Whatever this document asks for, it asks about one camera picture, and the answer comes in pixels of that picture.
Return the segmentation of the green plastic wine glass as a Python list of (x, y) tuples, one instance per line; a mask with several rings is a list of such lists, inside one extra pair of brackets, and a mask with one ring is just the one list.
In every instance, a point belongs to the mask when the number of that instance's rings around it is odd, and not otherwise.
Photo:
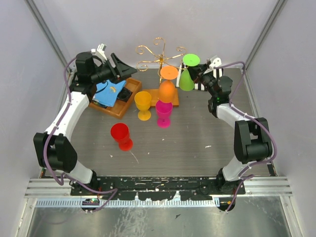
[(196, 54), (186, 54), (182, 59), (186, 68), (180, 75), (179, 87), (183, 91), (191, 91), (195, 88), (195, 83), (191, 79), (188, 67), (197, 66), (200, 63), (200, 58)]

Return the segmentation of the orange plastic wine glass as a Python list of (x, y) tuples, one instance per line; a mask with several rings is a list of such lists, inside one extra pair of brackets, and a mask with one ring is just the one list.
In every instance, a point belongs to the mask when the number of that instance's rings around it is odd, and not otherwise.
[(158, 89), (158, 99), (164, 103), (173, 102), (175, 96), (175, 85), (172, 82), (178, 76), (178, 70), (174, 66), (165, 66), (160, 70), (163, 81)]

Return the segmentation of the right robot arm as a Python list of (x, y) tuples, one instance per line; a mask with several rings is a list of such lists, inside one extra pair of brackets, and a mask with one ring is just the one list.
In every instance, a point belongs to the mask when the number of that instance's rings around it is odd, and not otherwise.
[(214, 76), (214, 71), (220, 69), (210, 62), (188, 66), (191, 80), (201, 83), (211, 95), (209, 112), (234, 129), (234, 157), (219, 170), (215, 179), (216, 189), (226, 195), (234, 189), (234, 185), (241, 183), (247, 170), (267, 163), (275, 150), (275, 143), (265, 118), (249, 116), (231, 103), (233, 81), (228, 76)]

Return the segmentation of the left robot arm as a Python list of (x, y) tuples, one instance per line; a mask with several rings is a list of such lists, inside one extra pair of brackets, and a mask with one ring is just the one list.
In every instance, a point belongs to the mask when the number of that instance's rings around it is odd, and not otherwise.
[(100, 193), (96, 172), (85, 167), (71, 144), (71, 136), (80, 116), (96, 93), (96, 85), (103, 82), (118, 84), (137, 70), (122, 62), (114, 53), (111, 60), (90, 51), (77, 54), (71, 63), (76, 65), (77, 76), (68, 82), (64, 75), (67, 99), (52, 124), (33, 138), (38, 163), (48, 170), (59, 185), (64, 177), (81, 185), (88, 196)]

